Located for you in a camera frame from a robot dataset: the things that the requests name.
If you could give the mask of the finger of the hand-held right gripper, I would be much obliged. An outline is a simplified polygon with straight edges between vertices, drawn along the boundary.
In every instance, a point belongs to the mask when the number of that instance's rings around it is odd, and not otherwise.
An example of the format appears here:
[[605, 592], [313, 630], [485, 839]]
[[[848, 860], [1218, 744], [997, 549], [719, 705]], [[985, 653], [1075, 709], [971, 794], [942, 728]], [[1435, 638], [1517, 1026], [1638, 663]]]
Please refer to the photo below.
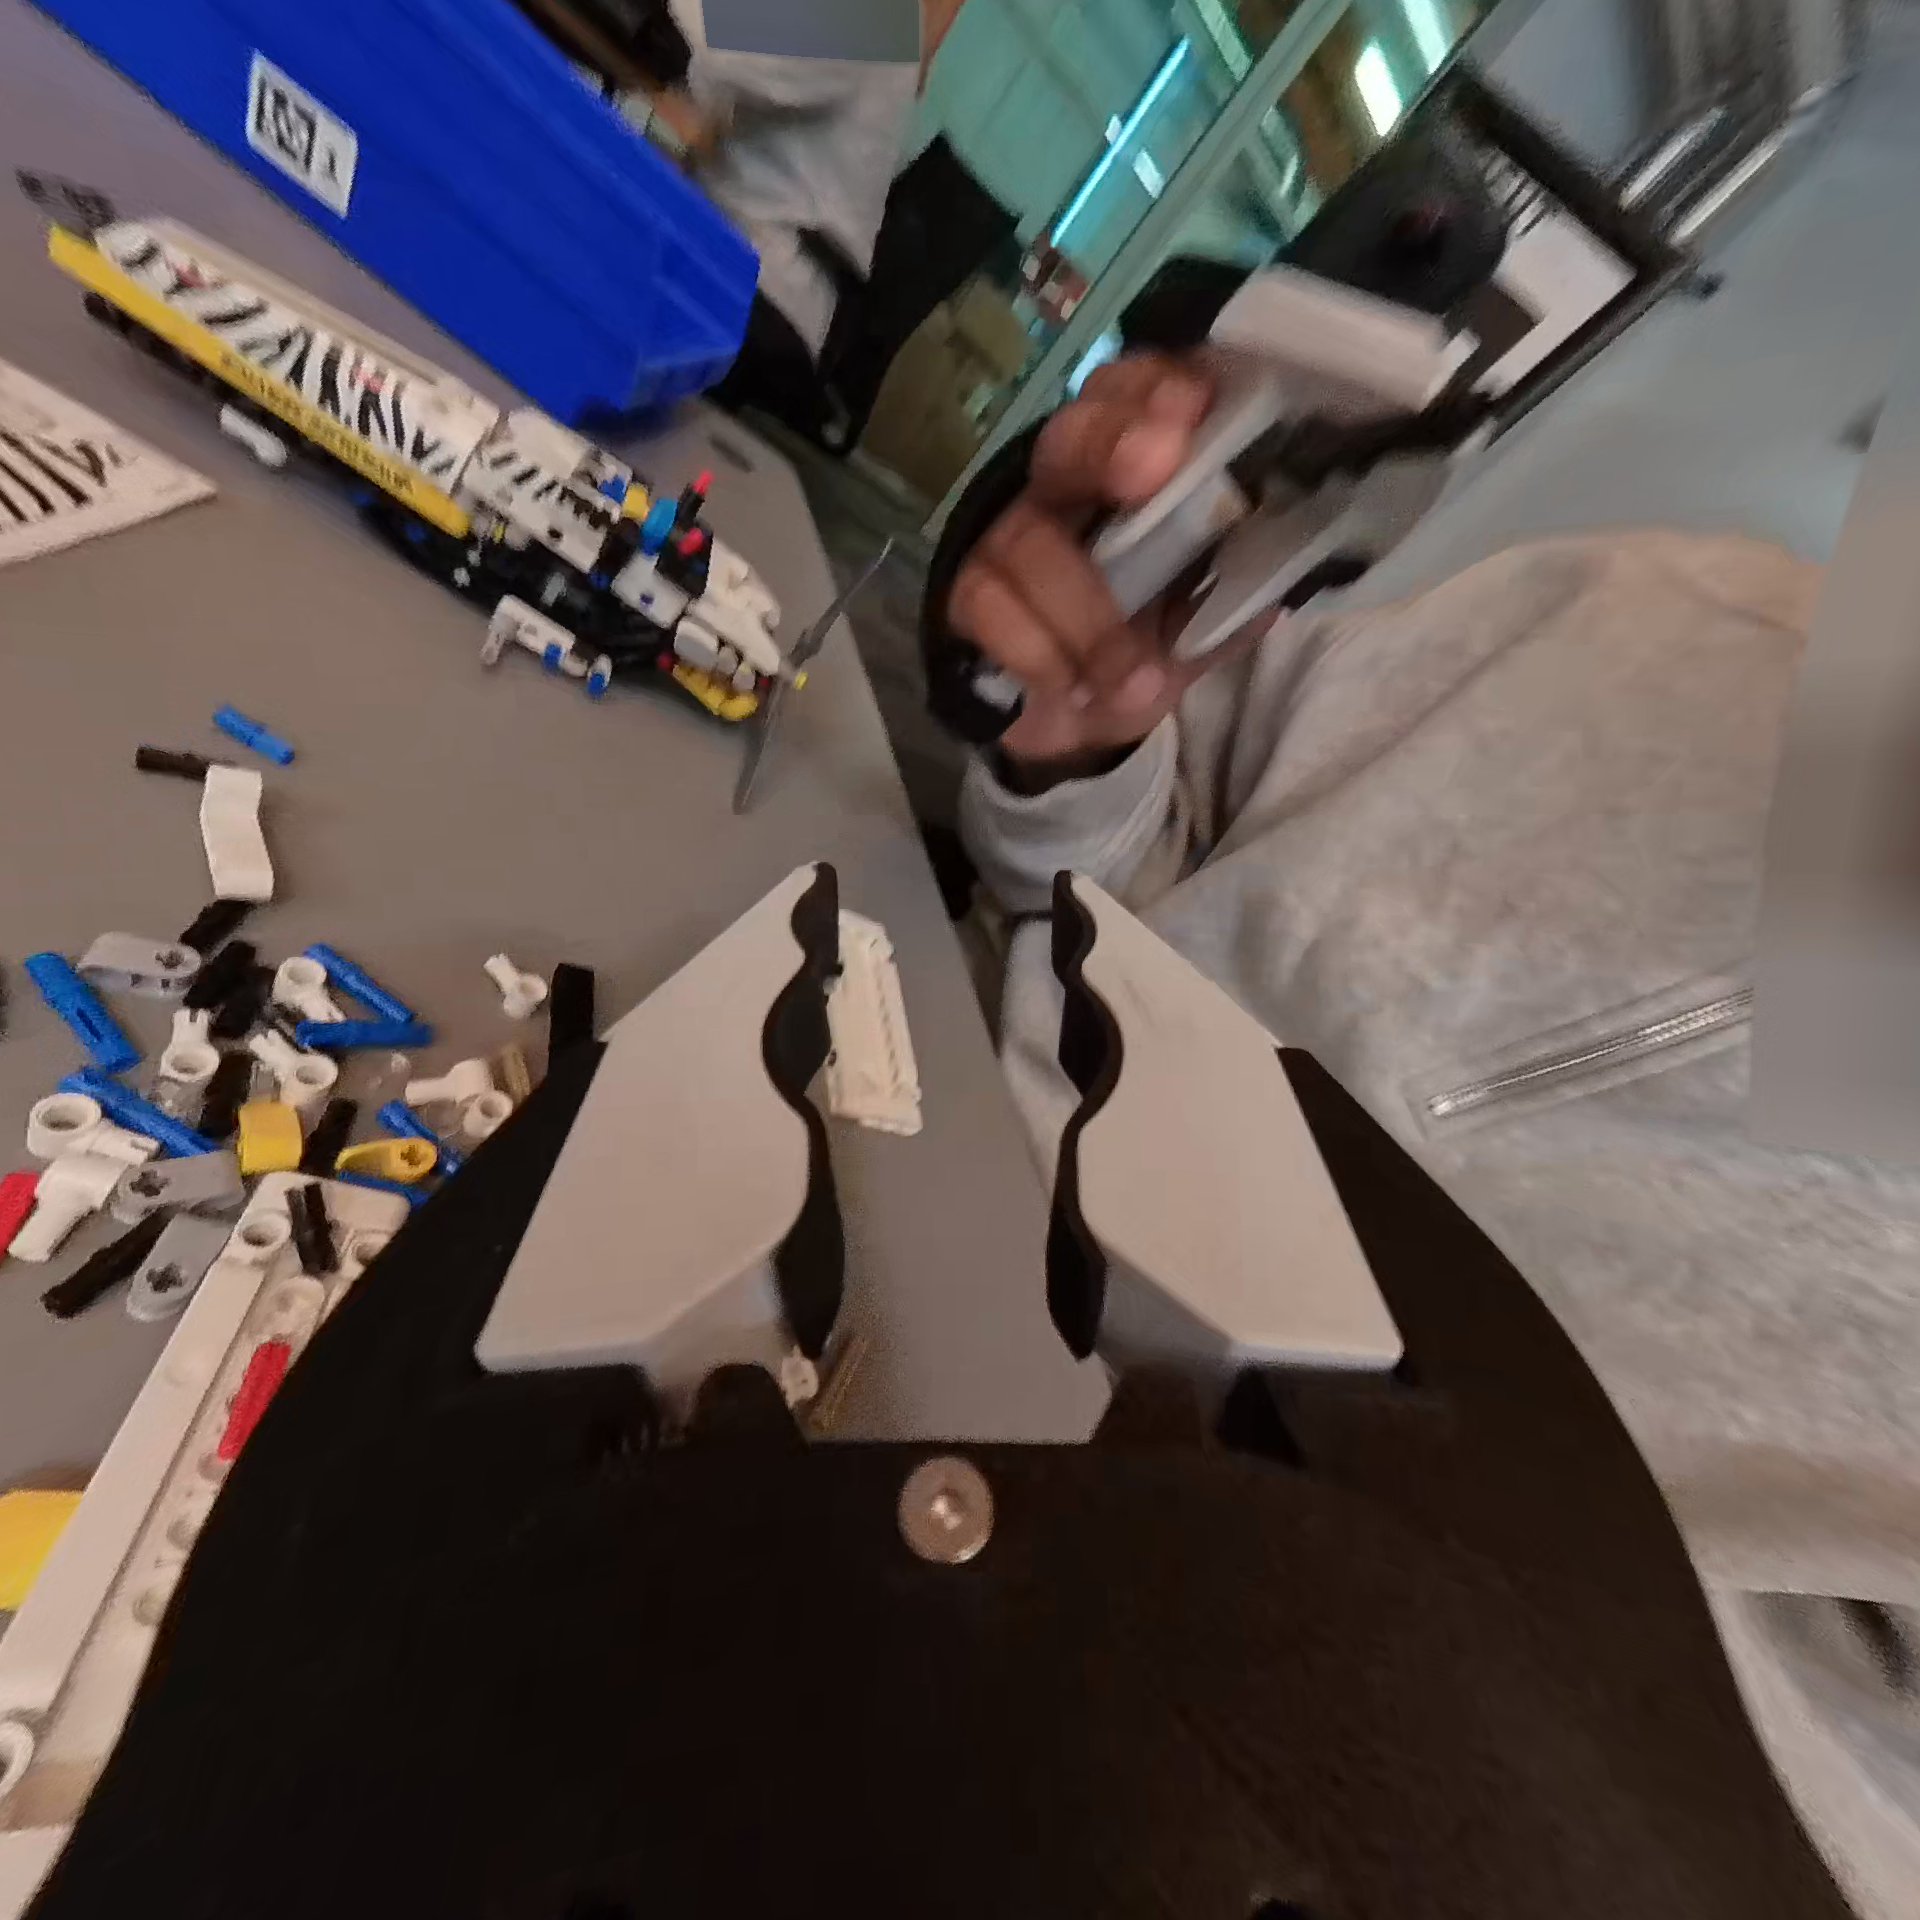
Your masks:
[[1211, 320], [1206, 345], [1275, 376], [1288, 398], [1421, 409], [1480, 365], [1480, 337], [1295, 266], [1250, 274]]
[[1291, 500], [1272, 498], [1208, 556], [1174, 660], [1210, 660], [1259, 615], [1300, 611], [1356, 581], [1411, 534], [1450, 477], [1450, 451], [1400, 451]]

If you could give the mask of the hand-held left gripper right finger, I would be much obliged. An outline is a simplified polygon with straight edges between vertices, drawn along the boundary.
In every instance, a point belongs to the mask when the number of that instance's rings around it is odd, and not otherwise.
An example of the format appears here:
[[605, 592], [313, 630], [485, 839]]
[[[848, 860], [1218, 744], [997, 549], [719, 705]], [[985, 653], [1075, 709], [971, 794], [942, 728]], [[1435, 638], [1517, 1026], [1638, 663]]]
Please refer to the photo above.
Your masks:
[[1385, 1375], [1402, 1332], [1259, 1019], [1087, 875], [1051, 881], [1073, 1093], [1045, 1305], [1109, 1371]]

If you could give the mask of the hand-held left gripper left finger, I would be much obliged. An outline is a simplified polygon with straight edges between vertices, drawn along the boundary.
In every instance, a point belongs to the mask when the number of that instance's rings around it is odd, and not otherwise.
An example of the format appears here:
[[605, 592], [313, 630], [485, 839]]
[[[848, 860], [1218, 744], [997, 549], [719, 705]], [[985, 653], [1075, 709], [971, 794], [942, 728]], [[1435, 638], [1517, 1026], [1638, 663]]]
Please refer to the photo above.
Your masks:
[[605, 1034], [475, 1339], [495, 1375], [819, 1363], [846, 1228], [826, 1118], [840, 889], [783, 875]]

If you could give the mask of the white lego panel assembly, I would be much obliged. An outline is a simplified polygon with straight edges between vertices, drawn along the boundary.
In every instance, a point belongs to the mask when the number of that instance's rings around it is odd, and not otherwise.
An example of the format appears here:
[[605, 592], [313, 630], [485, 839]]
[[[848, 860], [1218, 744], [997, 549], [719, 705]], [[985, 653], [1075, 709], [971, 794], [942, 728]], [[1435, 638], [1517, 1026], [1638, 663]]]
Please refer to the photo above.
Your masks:
[[896, 947], [881, 924], [848, 907], [835, 914], [826, 1013], [828, 1116], [889, 1138], [915, 1138], [923, 1128], [922, 1081]]

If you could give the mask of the person's right forearm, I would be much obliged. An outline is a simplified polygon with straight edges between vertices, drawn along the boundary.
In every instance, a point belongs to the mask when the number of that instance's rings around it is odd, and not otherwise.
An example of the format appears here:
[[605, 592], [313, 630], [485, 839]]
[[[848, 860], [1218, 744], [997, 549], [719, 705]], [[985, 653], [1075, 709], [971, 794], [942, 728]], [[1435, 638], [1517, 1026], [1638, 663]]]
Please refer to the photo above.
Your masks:
[[1734, 949], [1824, 571], [1697, 532], [1523, 542], [1275, 624], [1109, 772], [1025, 794], [1009, 745], [973, 755], [961, 839], [1008, 909], [1072, 869], [1259, 949], [1359, 924]]

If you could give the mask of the white lego block with pins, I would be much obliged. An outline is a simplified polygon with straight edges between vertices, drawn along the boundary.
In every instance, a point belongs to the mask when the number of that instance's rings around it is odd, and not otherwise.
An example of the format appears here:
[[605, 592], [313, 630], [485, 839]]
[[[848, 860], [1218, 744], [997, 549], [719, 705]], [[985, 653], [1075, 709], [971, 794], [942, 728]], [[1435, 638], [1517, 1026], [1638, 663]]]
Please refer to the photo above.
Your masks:
[[262, 824], [264, 775], [210, 764], [201, 779], [200, 831], [210, 891], [216, 900], [268, 903], [276, 867]]

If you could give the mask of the yellow lego panel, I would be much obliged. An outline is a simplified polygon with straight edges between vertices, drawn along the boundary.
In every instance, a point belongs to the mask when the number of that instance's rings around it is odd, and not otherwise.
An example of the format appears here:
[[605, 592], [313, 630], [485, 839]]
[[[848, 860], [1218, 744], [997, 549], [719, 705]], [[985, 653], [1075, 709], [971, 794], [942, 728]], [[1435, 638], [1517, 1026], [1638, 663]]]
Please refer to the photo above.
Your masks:
[[1, 1491], [0, 1610], [9, 1618], [31, 1594], [40, 1571], [84, 1499], [81, 1490], [12, 1485]]

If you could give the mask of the partly built lego model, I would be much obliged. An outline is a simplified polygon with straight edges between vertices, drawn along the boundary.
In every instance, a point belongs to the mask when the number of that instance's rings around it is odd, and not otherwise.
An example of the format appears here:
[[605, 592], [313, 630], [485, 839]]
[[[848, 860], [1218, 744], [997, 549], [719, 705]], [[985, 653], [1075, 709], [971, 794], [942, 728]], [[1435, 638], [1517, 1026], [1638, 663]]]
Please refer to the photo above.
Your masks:
[[480, 660], [527, 657], [599, 702], [660, 682], [743, 735], [731, 811], [756, 801], [780, 715], [883, 545], [795, 638], [710, 519], [713, 474], [660, 485], [533, 404], [499, 404], [252, 259], [47, 176], [50, 263], [84, 309], [217, 402], [264, 468], [306, 458], [415, 571], [487, 618]]

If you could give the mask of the person's right hand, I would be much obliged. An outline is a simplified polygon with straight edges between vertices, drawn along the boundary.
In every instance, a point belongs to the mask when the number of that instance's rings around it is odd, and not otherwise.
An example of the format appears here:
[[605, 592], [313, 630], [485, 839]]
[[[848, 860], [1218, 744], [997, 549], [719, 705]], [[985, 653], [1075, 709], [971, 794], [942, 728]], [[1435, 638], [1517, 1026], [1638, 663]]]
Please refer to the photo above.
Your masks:
[[964, 558], [947, 627], [1019, 688], [995, 738], [1014, 781], [1043, 790], [1126, 755], [1181, 699], [1169, 601], [1119, 611], [1092, 559], [1092, 523], [1155, 495], [1211, 402], [1193, 356], [1126, 353], [1042, 426], [1019, 492]]

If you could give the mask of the blue storage bin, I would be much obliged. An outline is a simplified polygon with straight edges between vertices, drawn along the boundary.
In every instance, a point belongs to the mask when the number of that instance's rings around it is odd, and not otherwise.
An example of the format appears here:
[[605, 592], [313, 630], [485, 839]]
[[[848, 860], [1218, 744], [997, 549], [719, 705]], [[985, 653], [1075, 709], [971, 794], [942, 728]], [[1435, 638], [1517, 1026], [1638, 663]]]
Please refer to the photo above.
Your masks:
[[569, 424], [705, 393], [758, 254], [514, 3], [38, 9]]

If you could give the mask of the zebra striped sticker sheet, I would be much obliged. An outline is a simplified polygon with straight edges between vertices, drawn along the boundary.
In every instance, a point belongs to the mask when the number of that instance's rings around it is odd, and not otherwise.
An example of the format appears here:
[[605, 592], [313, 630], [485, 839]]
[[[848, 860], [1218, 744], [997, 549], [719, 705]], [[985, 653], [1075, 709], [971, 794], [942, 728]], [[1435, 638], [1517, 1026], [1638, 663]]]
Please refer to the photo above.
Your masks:
[[1, 361], [1, 565], [210, 501], [211, 479]]

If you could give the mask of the white lego frame red piece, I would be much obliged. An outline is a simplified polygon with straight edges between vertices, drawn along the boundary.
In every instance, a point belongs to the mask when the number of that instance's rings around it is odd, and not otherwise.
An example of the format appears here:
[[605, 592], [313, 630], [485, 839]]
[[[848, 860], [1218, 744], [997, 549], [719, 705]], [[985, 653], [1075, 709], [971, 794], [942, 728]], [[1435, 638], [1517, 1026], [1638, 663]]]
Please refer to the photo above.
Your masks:
[[3, 1631], [3, 1856], [50, 1857], [78, 1821], [254, 1424], [418, 1205], [316, 1182], [337, 1260], [310, 1273], [288, 1195], [311, 1183], [271, 1171], [252, 1187]]

